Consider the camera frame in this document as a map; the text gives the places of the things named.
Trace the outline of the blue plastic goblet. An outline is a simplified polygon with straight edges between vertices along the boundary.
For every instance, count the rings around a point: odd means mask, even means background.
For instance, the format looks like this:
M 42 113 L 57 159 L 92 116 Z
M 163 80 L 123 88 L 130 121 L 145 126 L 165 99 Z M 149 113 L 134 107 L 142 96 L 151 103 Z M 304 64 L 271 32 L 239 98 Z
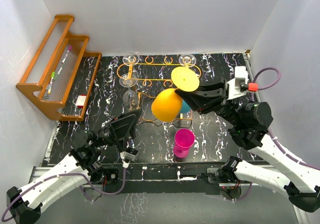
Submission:
M 182 106 L 181 109 L 179 111 L 180 114 L 186 114 L 191 110 L 191 108 L 189 107 L 189 105 L 183 100 L 182 101 Z

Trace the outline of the clear wine glass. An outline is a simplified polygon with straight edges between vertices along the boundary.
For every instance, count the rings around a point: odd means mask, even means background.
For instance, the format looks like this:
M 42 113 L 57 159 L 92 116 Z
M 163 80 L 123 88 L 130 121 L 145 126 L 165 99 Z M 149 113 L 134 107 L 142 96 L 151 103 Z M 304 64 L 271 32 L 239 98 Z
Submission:
M 190 69 L 196 65 L 197 60 L 193 54 L 185 53 L 179 56 L 178 62 L 182 67 Z
M 138 108 L 139 104 L 139 97 L 135 90 L 133 90 L 133 87 L 137 84 L 138 79 L 135 75 L 129 76 L 129 74 L 123 74 L 119 78 L 119 84 L 127 88 L 127 91 L 122 96 L 122 101 L 124 104 L 124 107 L 128 111 L 133 111 Z
M 134 69 L 134 66 L 139 63 L 139 61 L 140 55 L 136 52 L 128 52 L 122 57 L 122 62 L 126 66 L 132 68 L 132 70 Z

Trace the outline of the orange plastic goblet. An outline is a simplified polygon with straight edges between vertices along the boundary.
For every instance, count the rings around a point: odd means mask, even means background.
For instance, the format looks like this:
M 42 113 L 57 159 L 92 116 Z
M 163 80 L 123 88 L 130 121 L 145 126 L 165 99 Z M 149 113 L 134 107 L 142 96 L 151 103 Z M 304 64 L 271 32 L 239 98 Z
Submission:
M 172 70 L 171 80 L 176 88 L 168 88 L 161 91 L 151 105 L 152 114 L 160 121 L 170 123 L 179 114 L 183 99 L 175 92 L 195 91 L 200 81 L 197 74 L 190 68 L 179 66 Z

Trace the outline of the pink plastic goblet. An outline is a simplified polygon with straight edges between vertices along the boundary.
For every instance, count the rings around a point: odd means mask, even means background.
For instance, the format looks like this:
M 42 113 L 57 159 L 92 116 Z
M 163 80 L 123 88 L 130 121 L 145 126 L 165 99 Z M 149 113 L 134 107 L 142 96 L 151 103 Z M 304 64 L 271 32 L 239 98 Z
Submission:
M 186 128 L 179 129 L 174 136 L 173 154 L 178 158 L 185 158 L 194 145 L 195 135 Z

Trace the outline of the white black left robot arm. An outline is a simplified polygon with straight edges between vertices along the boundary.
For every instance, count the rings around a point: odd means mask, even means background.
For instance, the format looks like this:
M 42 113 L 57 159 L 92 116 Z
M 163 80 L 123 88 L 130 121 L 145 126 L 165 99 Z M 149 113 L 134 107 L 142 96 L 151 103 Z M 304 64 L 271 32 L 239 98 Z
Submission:
M 6 192 L 3 223 L 34 224 L 55 201 L 82 185 L 99 183 L 104 168 L 98 161 L 100 147 L 115 146 L 122 160 L 123 174 L 135 160 L 138 150 L 127 146 L 136 137 L 136 127 L 142 114 L 140 108 L 123 113 L 97 131 L 77 130 L 71 138 L 70 152 L 54 167 L 36 180 Z

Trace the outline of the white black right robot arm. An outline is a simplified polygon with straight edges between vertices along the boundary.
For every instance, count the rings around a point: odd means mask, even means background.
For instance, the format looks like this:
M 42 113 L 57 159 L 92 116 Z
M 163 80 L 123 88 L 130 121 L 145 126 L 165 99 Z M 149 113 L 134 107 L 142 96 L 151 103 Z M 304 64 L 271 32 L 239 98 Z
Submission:
M 228 132 L 235 144 L 275 168 L 274 171 L 263 169 L 233 156 L 221 169 L 221 176 L 226 181 L 256 183 L 283 194 L 297 208 L 313 213 L 320 208 L 320 170 L 293 155 L 270 134 L 273 117 L 267 102 L 239 104 L 240 97 L 257 90 L 256 83 L 234 78 L 202 83 L 191 92 L 177 88 L 175 93 L 193 111 L 199 114 L 214 112 L 229 122 L 232 128 Z

